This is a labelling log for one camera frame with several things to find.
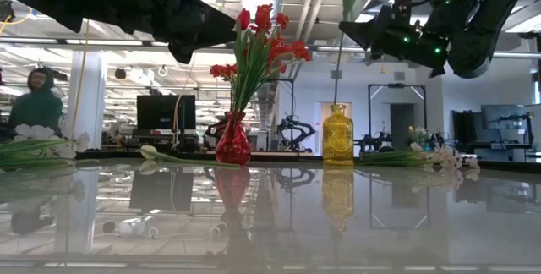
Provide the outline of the small pale blossom bunch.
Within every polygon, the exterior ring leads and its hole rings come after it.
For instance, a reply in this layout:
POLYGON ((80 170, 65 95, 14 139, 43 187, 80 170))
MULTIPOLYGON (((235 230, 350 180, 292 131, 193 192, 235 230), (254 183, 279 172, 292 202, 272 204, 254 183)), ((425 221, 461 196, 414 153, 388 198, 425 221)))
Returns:
POLYGON ((477 158, 464 157, 457 149, 444 145, 433 151, 424 150, 412 143, 409 149, 367 153, 360 157, 360 164, 382 167, 443 167, 460 169, 469 167, 479 170, 477 158))

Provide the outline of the red glass vase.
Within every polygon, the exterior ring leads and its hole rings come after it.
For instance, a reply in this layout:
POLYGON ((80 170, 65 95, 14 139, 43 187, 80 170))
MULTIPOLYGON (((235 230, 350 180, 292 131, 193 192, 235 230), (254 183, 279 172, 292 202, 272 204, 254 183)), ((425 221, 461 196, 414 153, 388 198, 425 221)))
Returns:
POLYGON ((218 162, 244 166, 250 160, 250 145, 242 125, 244 116, 244 112, 226 113, 227 124, 215 151, 218 162))

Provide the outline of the cream tulip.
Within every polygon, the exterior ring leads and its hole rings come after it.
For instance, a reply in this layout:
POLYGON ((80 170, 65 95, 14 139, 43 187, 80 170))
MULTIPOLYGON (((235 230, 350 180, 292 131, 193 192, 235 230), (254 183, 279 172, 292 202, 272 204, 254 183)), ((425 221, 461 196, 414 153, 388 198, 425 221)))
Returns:
POLYGON ((160 153, 154 146, 151 146, 151 145, 143 145, 139 150, 143 158, 146 160, 161 160, 164 162, 174 162, 178 164, 193 165, 193 166, 240 168, 240 165, 238 164, 219 163, 216 161, 206 161, 206 160, 187 160, 187 159, 181 159, 175 156, 169 156, 167 154, 160 153))
MULTIPOLYGON (((353 22, 361 12, 362 0, 342 0, 342 19, 339 22, 353 22)), ((334 78, 334 94, 333 94, 333 103, 337 104, 338 101, 338 91, 339 91, 339 82, 342 79, 342 54, 344 47, 345 33, 340 29, 339 43, 338 43, 338 53, 336 60, 336 70, 334 78)))

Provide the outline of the yellow glass bottle vase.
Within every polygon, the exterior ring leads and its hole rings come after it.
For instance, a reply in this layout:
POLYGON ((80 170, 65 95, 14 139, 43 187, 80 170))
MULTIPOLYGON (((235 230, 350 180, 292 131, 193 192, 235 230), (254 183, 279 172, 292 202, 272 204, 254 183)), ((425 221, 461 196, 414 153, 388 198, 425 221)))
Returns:
POLYGON ((331 115, 323 123, 323 162, 330 167, 354 165, 353 122, 345 114, 346 106, 332 104, 331 115))

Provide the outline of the large white blossom bunch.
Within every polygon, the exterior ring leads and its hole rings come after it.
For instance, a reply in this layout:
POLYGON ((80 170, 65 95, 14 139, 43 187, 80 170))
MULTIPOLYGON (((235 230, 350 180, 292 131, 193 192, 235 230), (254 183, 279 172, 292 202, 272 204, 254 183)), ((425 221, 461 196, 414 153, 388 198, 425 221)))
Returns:
POLYGON ((76 159, 88 145, 87 133, 74 138, 39 125, 21 124, 11 129, 0 124, 0 172, 77 167, 96 162, 76 159))

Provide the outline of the black table frame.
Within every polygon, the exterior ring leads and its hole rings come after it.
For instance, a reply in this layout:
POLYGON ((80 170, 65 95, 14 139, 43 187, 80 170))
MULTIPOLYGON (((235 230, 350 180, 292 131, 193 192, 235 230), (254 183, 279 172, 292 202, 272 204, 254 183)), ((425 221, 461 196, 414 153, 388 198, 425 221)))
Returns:
MULTIPOLYGON (((214 161, 214 154, 210 153, 177 153, 171 152, 172 156, 193 160, 193 161, 214 161)), ((78 160, 110 160, 110 159, 143 159, 139 151, 98 151, 90 150, 77 155, 78 160)), ((283 164, 306 164, 309 167, 322 167, 321 156, 309 156, 308 154, 297 154, 294 152, 253 152, 249 165, 259 162, 272 162, 283 164)), ((504 172, 532 173, 541 175, 541 162, 501 162, 478 160, 482 169, 491 169, 504 172)))

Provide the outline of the person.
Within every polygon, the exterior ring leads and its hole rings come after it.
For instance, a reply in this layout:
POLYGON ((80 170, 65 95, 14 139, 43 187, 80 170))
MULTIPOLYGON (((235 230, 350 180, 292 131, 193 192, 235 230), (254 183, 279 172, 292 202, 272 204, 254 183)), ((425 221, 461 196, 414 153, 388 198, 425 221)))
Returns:
POLYGON ((39 125, 59 130, 63 103, 52 91, 54 78, 51 71, 47 68, 35 68, 28 76, 27 85, 30 91, 15 100, 8 125, 11 128, 21 124, 39 125))

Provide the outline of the gray door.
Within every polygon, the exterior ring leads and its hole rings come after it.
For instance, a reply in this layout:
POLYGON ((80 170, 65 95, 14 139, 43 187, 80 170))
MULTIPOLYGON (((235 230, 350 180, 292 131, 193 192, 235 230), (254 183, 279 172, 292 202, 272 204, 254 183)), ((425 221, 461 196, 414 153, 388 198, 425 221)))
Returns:
POLYGON ((390 104, 392 146, 396 149, 409 147, 410 129, 414 129, 415 106, 413 104, 390 104))

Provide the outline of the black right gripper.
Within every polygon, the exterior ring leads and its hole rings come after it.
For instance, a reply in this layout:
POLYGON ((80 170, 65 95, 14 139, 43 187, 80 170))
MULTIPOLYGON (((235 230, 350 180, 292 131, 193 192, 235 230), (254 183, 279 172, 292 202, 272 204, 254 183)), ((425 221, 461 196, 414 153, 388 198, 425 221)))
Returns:
POLYGON ((432 78, 445 73, 448 46, 453 35, 465 26, 469 0, 429 0, 432 11, 424 24, 411 24, 412 0, 395 0, 368 22, 346 22, 339 29, 370 58, 392 56, 430 68, 432 78))

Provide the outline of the background flower bouquet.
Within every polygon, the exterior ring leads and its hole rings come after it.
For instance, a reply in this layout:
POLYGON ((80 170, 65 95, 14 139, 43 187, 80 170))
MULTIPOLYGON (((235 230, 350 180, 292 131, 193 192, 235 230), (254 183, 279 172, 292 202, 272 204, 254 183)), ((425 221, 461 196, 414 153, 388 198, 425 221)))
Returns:
POLYGON ((429 131, 423 127, 414 128, 413 126, 410 126, 408 129, 407 143, 409 145, 413 143, 417 145, 425 145, 429 138, 429 131))

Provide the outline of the black computer monitor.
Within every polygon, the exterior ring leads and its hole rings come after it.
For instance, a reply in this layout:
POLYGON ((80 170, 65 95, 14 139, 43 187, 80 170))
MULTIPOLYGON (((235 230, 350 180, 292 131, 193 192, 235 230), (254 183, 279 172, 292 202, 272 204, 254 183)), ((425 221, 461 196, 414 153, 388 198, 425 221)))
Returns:
POLYGON ((137 96, 137 127, 182 130, 196 127, 195 96, 137 96))

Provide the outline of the white pillar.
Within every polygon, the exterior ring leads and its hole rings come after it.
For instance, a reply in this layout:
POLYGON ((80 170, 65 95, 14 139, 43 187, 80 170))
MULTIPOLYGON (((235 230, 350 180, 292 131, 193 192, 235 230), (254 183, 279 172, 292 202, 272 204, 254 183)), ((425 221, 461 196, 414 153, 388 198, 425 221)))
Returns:
POLYGON ((107 67, 100 52, 72 53, 67 126, 75 137, 87 133, 91 149, 101 148, 107 67))

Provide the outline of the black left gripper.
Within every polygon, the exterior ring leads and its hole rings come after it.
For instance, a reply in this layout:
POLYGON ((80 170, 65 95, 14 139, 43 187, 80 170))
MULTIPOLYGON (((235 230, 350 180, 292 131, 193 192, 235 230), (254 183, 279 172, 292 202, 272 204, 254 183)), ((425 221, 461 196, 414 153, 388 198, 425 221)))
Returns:
POLYGON ((126 0, 122 3, 122 31, 150 34, 168 42, 179 63, 190 63, 198 45, 217 45, 236 39, 235 21, 201 0, 126 0))

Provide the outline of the gray desk monitor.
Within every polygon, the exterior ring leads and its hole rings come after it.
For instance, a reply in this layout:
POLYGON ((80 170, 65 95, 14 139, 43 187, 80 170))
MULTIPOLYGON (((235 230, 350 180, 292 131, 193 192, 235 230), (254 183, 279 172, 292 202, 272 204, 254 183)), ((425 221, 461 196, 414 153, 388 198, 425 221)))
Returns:
POLYGON ((523 105, 482 105, 481 118, 487 141, 531 141, 531 114, 523 105))

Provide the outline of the red blossom flower bunch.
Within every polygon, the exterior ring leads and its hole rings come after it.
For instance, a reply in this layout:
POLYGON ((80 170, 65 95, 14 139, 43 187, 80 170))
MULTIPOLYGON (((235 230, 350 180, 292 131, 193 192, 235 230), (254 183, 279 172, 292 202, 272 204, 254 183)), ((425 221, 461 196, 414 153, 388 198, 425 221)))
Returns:
MULTIPOLYGON (((297 61, 309 61, 311 59, 311 54, 306 48, 304 41, 292 41, 286 42, 281 38, 281 33, 287 28, 289 24, 289 18, 284 13, 279 13, 274 18, 276 22, 276 37, 272 40, 271 45, 271 55, 270 58, 274 58, 276 61, 273 63, 273 66, 276 68, 274 74, 269 75, 265 84, 271 79, 275 79, 278 75, 285 73, 287 66, 291 63, 297 61)), ((223 65, 213 65, 210 67, 210 75, 215 78, 221 78, 230 83, 231 86, 231 100, 230 100, 230 110, 232 110, 232 83, 231 78, 232 74, 236 72, 236 58, 234 64, 223 64, 223 65)))

